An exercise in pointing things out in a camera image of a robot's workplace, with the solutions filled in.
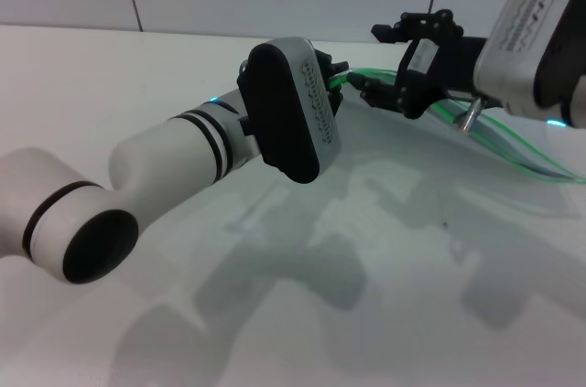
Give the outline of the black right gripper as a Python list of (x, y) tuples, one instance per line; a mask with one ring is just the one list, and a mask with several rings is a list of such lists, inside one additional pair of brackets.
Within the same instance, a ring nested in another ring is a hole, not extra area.
[(473, 72), (486, 39), (466, 36), (449, 9), (405, 13), (394, 25), (373, 25), (371, 34), (379, 43), (411, 44), (400, 61), (396, 87), (355, 71), (348, 74), (348, 82), (369, 106), (399, 109), (415, 120), (452, 91), (472, 95)]

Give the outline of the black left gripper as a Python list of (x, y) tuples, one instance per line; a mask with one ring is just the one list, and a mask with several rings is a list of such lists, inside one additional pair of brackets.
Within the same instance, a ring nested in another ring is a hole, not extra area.
[(333, 62), (331, 55), (316, 50), (315, 55), (320, 67), (320, 74), (328, 93), (328, 99), (333, 115), (339, 110), (343, 100), (342, 95), (342, 75), (349, 69), (347, 61)]

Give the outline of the transparent document bag green zipper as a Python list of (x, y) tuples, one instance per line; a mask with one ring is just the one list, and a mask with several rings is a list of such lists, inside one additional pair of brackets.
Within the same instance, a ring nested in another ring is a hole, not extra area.
[(586, 218), (586, 174), (574, 174), (487, 115), (462, 132), (455, 120), (464, 110), (457, 102), (436, 102), (417, 120), (374, 107), (371, 94), (381, 88), (387, 99), (394, 79), (390, 70), (356, 69), (326, 83), (346, 96), (340, 167), (363, 175), (391, 209), (419, 204), (436, 216), (461, 191), (500, 213)]

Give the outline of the silver right wrist connector plug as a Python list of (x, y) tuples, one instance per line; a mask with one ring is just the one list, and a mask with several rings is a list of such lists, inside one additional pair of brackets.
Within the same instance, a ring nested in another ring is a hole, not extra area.
[(454, 120), (454, 123), (458, 125), (463, 133), (468, 134), (482, 113), (483, 108), (484, 100), (482, 98), (475, 98), (470, 103), (469, 108)]

